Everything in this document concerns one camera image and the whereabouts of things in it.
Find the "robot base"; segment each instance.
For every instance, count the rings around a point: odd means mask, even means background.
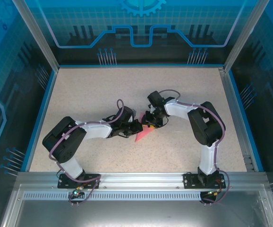
[[[83,179],[79,180],[90,180],[95,177],[100,176],[99,174],[85,174]],[[84,189],[92,189],[94,187],[95,181],[89,182],[87,185],[84,185]],[[60,174],[59,181],[58,181],[58,188],[70,188],[75,189],[79,186],[83,185],[83,183],[77,183],[72,180],[70,180],[65,174]]]
[[[225,178],[223,174],[218,174],[215,177],[215,180],[220,180],[222,182],[222,189],[226,188]],[[183,174],[183,182],[184,182],[184,188],[185,189],[219,189],[220,185],[213,181],[213,183],[203,186],[202,183],[198,179],[198,174],[192,174],[190,172]]]

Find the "gear graphic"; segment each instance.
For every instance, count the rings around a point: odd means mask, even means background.
[[[144,14],[149,16],[151,13],[155,13],[157,9],[162,8],[162,4],[166,3],[166,0],[118,0],[122,6],[122,10],[126,10],[127,13],[132,13],[133,16],[139,15],[142,17]]]
[[[11,19],[14,13],[14,7],[12,0],[0,0],[0,20],[3,24],[7,24],[7,21]]]

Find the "enclosure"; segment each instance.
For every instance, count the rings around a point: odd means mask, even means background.
[[[202,156],[173,116],[137,142],[82,141],[78,162],[101,178],[71,207],[43,138],[119,98],[140,120],[165,89],[222,118],[226,197],[204,205],[211,189],[185,187]],[[0,1],[0,226],[48,225],[273,227],[273,0]]]

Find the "speckled beige table surface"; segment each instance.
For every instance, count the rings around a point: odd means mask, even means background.
[[[30,171],[58,171],[42,145],[44,136],[65,116],[97,121],[117,112],[116,101],[140,112],[148,110],[147,96],[175,89],[180,101],[211,102],[226,125],[218,166],[225,171],[246,171],[239,141],[218,69],[111,68],[60,69],[41,129]],[[164,97],[175,96],[165,92]],[[113,137],[84,140],[76,157],[87,172],[186,172],[197,171],[200,145],[189,121],[171,117],[169,123],[135,141]]]

